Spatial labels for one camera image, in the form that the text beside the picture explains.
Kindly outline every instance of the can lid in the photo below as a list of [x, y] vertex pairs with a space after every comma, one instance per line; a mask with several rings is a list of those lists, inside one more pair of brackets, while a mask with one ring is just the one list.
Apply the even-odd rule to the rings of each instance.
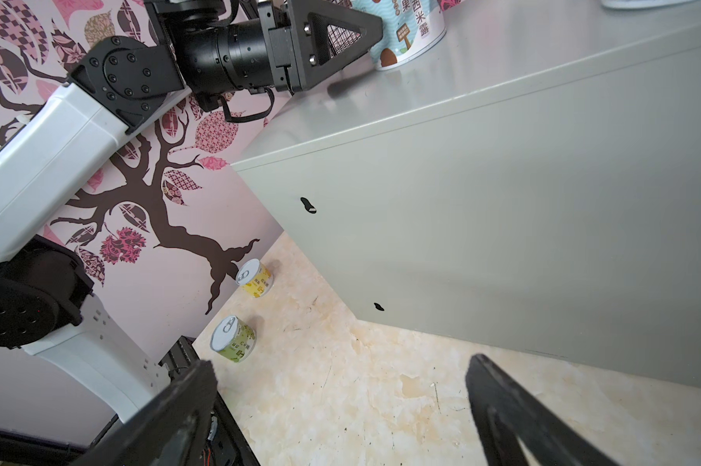
[[247, 283], [250, 283], [250, 281], [255, 277], [255, 275], [257, 275], [257, 272], [259, 270], [260, 260], [250, 259], [242, 266], [242, 268], [239, 270], [239, 273], [236, 274], [236, 284], [242, 286]]
[[225, 318], [219, 325], [216, 326], [211, 337], [211, 349], [221, 351], [229, 344], [236, 336], [236, 331], [239, 327], [239, 319], [235, 315], [230, 315]]

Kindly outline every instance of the floral wallpaper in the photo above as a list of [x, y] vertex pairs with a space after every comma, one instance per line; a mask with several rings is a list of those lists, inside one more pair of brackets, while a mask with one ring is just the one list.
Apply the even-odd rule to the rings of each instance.
[[[0, 147], [95, 43], [153, 45], [152, 34], [142, 0], [0, 0]], [[235, 116], [268, 106], [246, 91], [227, 98]], [[287, 99], [277, 96], [274, 112]], [[39, 232], [76, 251], [107, 311], [150, 356], [196, 336], [236, 289], [240, 263], [280, 235], [229, 166], [271, 117], [226, 123], [188, 96], [111, 154]]]

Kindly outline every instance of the robotic arm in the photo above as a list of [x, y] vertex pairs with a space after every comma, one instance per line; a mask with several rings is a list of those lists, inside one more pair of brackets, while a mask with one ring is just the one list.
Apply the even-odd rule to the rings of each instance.
[[[109, 37], [0, 150], [0, 346], [64, 369], [127, 421], [169, 383], [104, 311], [81, 260], [35, 232], [115, 150], [191, 91], [228, 122], [262, 119], [271, 87], [307, 90], [382, 38], [380, 18], [326, 0], [270, 0], [232, 24], [222, 0], [145, 0], [158, 45]], [[328, 26], [355, 32], [337, 53]], [[225, 92], [267, 93], [270, 107], [232, 117]]]

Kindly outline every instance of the gray metal cabinet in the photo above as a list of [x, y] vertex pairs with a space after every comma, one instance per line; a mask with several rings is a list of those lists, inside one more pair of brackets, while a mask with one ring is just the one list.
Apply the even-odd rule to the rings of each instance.
[[234, 169], [362, 320], [701, 387], [701, 0], [445, 19], [292, 98]]

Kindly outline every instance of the cabinet top surface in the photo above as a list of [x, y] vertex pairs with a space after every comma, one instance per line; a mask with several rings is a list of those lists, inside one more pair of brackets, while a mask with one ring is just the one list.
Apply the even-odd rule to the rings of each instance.
[[[376, 71], [365, 55], [291, 98], [234, 168], [249, 169], [543, 89], [539, 77], [523, 78], [701, 26], [701, 0], [625, 11], [606, 10], [599, 0], [465, 0], [444, 19], [444, 38], [414, 60]], [[522, 85], [504, 86], [513, 82]], [[463, 99], [487, 92], [490, 101]]]

